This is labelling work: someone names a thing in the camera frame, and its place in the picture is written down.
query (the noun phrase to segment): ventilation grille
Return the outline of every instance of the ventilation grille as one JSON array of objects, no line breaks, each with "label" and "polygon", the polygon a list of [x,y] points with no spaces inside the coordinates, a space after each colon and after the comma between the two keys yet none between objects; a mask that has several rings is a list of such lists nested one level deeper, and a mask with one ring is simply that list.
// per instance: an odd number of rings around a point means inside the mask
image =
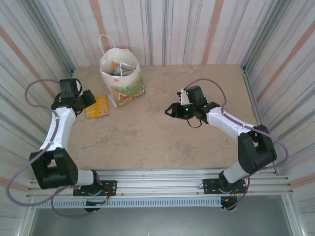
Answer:
[{"label": "ventilation grille", "polygon": [[[85,206],[87,199],[55,199],[55,208],[95,208]],[[196,198],[110,198],[107,205],[97,207],[127,208],[127,207],[221,207],[221,197],[196,197]],[[38,208],[51,208],[47,201]]]}]

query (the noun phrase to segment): wooden table surface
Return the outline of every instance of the wooden table surface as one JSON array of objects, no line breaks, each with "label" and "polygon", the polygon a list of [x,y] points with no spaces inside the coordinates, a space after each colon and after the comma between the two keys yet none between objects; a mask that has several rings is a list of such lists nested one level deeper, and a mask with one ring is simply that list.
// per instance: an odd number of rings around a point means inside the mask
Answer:
[{"label": "wooden table surface", "polygon": [[[164,114],[179,102],[177,92],[198,78],[219,83],[227,96],[226,110],[244,122],[256,124],[238,65],[141,66],[146,93],[100,118],[83,112],[71,130],[68,152],[81,169],[173,169],[228,167],[238,159],[237,144],[216,127],[191,128],[185,120]],[[96,67],[76,69],[83,90],[106,94]],[[199,82],[208,102],[223,104],[220,90]],[[192,125],[199,124],[191,119]]]}]

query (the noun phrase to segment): striped wall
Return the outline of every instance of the striped wall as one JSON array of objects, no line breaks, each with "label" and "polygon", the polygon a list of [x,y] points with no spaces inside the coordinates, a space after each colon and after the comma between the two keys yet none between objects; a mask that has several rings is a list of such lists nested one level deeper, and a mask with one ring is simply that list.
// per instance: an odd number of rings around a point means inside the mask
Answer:
[{"label": "striped wall", "polygon": [[[51,121],[49,113],[26,104],[24,90],[34,80],[65,78],[67,73],[20,1],[0,1],[0,45],[0,235],[9,236],[24,208],[6,197],[5,186],[38,150]],[[30,99],[49,105],[57,91],[55,84],[36,85]],[[25,201],[32,176],[29,168],[12,184],[16,199]]]},{"label": "striped wall", "polygon": [[247,68],[264,124],[288,146],[281,173],[290,178],[308,234],[315,235],[315,1],[286,3]]},{"label": "striped wall", "polygon": [[[140,64],[240,64],[274,0],[35,0],[74,67],[98,66],[98,37]],[[106,50],[113,47],[102,38]]]}]

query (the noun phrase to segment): yellow package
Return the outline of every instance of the yellow package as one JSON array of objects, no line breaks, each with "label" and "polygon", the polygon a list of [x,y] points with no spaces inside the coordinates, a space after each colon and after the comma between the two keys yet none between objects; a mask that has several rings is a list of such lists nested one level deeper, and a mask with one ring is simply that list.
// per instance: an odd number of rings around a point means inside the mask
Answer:
[{"label": "yellow package", "polygon": [[102,117],[109,113],[107,96],[95,97],[96,103],[85,109],[87,118]]}]

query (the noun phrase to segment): bag handle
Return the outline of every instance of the bag handle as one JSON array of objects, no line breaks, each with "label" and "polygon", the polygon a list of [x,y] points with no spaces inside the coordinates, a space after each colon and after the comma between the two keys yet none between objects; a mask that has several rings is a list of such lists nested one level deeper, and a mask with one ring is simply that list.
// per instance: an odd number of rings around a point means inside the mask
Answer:
[{"label": "bag handle", "polygon": [[114,44],[114,41],[113,41],[113,39],[112,39],[111,37],[109,37],[108,35],[105,35],[105,34],[101,34],[101,35],[99,36],[99,38],[98,38],[98,43],[99,43],[99,46],[100,46],[100,48],[101,48],[103,54],[105,54],[104,51],[103,51],[103,48],[102,48],[102,44],[100,43],[100,38],[102,38],[102,36],[106,36],[106,37],[110,38],[110,40],[112,41],[112,44],[113,44],[114,48],[115,48],[115,44]]},{"label": "bag handle", "polygon": [[124,65],[126,65],[126,66],[132,66],[133,71],[134,71],[134,66],[133,66],[133,65],[128,65],[128,64],[126,64],[126,63],[120,62],[120,71],[121,71],[121,72],[120,72],[120,77],[123,76],[122,64],[124,64]]}]

